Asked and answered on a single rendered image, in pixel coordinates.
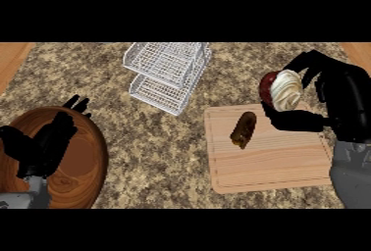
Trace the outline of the pale wooden cutting board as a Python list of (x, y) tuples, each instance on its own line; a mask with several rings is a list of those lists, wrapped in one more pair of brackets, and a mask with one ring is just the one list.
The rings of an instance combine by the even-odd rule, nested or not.
[[(233, 143), (231, 133), (246, 112), (258, 115), (258, 125), (253, 139), (242, 148)], [(332, 182), (333, 150), (326, 136), (276, 129), (259, 104), (208, 108), (205, 130), (212, 187), (218, 193)]]

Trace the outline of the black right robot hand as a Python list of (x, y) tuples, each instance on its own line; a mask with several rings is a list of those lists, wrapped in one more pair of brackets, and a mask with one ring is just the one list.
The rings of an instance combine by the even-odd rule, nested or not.
[(317, 77), (318, 98), (327, 104), (329, 116), (310, 111), (280, 111), (273, 98), (261, 104), (271, 124), (280, 130), (323, 132), (329, 126), (339, 141), (371, 143), (371, 76), (367, 71), (329, 57), (320, 51), (304, 52), (284, 67), (295, 73), (307, 70), (302, 86)]

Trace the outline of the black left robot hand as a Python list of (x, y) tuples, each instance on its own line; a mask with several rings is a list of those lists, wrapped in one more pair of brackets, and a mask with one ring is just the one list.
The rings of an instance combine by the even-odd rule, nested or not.
[(4, 153), (20, 162), (18, 178), (41, 176), (48, 178), (58, 169), (70, 141), (79, 131), (73, 116), (60, 111), (35, 137), (11, 125), (0, 126)]

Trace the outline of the round brown wooden bowl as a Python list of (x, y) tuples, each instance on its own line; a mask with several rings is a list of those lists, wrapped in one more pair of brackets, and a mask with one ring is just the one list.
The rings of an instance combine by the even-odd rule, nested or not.
[[(109, 174), (110, 154), (104, 134), (82, 108), (42, 107), (26, 112), (8, 126), (35, 137), (41, 128), (63, 111), (73, 116), (79, 128), (70, 141), (57, 172), (46, 178), (51, 203), (48, 209), (86, 209), (94, 206)], [(30, 189), (17, 177), (20, 162), (4, 153), (0, 142), (0, 193)]]

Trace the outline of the red cupcake with white frosting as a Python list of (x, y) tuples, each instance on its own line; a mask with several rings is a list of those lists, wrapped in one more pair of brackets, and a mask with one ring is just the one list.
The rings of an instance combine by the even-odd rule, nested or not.
[(278, 112), (293, 111), (304, 94), (299, 74), (292, 70), (268, 73), (261, 80), (261, 100)]

